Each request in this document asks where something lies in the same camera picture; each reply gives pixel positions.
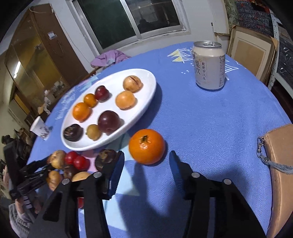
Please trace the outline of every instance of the small yellow fruit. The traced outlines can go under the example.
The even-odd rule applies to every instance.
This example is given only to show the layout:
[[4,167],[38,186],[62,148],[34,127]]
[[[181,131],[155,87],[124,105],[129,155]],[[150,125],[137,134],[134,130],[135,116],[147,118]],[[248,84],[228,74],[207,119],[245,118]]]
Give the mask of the small yellow fruit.
[[87,130],[86,130],[87,136],[92,139],[93,141],[96,141],[97,139],[100,138],[102,132],[99,130],[99,126],[92,124],[89,125]]
[[95,98],[95,95],[92,93],[85,95],[84,102],[91,108],[93,108],[98,103],[98,101]]
[[79,173],[77,173],[76,175],[73,176],[71,181],[75,182],[75,181],[79,181],[79,180],[84,180],[90,175],[91,174],[88,173],[88,172],[79,172]]

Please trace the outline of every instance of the can lid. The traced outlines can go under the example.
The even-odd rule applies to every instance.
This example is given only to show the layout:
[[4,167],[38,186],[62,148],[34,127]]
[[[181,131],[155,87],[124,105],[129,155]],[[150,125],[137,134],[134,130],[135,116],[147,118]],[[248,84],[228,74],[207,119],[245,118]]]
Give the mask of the can lid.
[[221,47],[222,44],[215,41],[209,41],[209,40],[203,40],[203,41],[196,41],[193,43],[196,47],[212,47],[212,48],[218,48]]

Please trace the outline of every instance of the metal clasp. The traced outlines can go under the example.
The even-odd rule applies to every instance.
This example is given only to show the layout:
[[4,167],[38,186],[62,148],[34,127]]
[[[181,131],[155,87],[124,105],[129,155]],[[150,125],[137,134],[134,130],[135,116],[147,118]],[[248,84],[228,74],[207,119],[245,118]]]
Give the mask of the metal clasp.
[[258,158],[260,159],[264,159],[266,162],[269,161],[269,158],[264,156],[262,151],[261,151],[261,147],[264,145],[265,143],[265,139],[263,137],[258,137],[257,138],[257,150],[256,150],[256,155]]

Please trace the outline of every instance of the white oval plate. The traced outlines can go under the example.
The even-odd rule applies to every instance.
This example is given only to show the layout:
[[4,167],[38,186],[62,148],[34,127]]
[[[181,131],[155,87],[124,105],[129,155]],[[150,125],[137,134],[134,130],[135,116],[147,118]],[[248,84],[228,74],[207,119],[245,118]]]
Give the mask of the white oval plate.
[[[143,83],[143,87],[138,92],[134,93],[134,96],[137,99],[136,105],[128,110],[120,110],[115,104],[116,96],[124,91],[123,89],[123,80],[130,75],[135,75],[140,78]],[[98,103],[92,110],[92,114],[90,117],[80,123],[75,120],[72,116],[73,107],[79,103],[83,102],[84,96],[87,94],[95,94],[96,88],[100,85],[104,85],[109,92],[112,94],[111,97],[102,103]],[[155,76],[148,70],[145,69],[128,69],[123,70],[114,74],[111,74],[102,80],[97,81],[93,86],[87,89],[83,94],[80,95],[78,99],[75,100],[69,111],[67,112],[61,127],[61,140],[63,144],[69,148],[70,150],[75,151],[85,151],[90,149],[98,148],[102,145],[108,144],[119,136],[126,133],[144,114],[147,110],[151,100],[154,97],[156,91],[156,78]],[[93,141],[87,137],[85,134],[86,129],[91,124],[97,124],[98,118],[102,114],[102,112],[106,110],[111,110],[116,112],[120,119],[122,119],[123,124],[120,128],[114,131],[110,135],[106,135],[105,133],[97,140]],[[82,138],[77,142],[71,142],[63,137],[63,131],[66,127],[72,124],[79,124],[84,129],[84,134]]]

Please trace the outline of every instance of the mandarin orange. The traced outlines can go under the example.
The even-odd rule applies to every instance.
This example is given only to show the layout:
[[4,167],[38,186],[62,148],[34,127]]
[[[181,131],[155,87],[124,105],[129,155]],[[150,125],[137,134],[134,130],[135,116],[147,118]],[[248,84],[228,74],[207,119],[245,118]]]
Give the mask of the mandarin orange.
[[91,109],[86,103],[77,103],[72,110],[73,118],[79,122],[85,121],[90,114]]
[[98,103],[98,101],[95,98],[95,95],[92,93],[85,95],[84,102],[91,108],[93,108]]
[[165,141],[155,130],[142,129],[131,137],[129,152],[138,163],[154,164],[165,152]]

